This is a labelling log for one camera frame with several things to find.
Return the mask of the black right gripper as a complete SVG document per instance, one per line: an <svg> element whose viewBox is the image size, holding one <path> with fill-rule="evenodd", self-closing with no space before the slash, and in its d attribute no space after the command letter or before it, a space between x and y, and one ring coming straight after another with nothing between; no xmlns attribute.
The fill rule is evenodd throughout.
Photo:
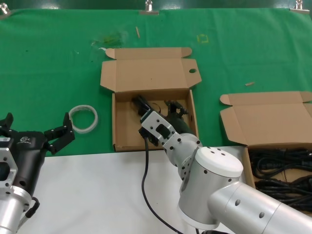
<svg viewBox="0 0 312 234"><path fill-rule="evenodd" d="M175 100L166 100L164 103L168 107L168 115L165 117L165 120L169 122L179 134L189 133L194 135L194 132L183 119L183 116L189 113L188 110Z"/></svg>

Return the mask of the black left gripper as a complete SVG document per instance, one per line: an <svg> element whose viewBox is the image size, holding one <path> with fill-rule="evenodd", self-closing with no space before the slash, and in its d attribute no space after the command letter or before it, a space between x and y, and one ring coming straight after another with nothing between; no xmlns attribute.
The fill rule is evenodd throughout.
<svg viewBox="0 0 312 234"><path fill-rule="evenodd" d="M1 141L0 146L9 148L17 165L18 171L13 185L33 195L46 152L55 155L75 140L72 122L67 112L62 126L42 133L14 131L11 129L13 121L12 113L8 113L6 118L0 121L0 136L10 138L8 142Z"/></svg>

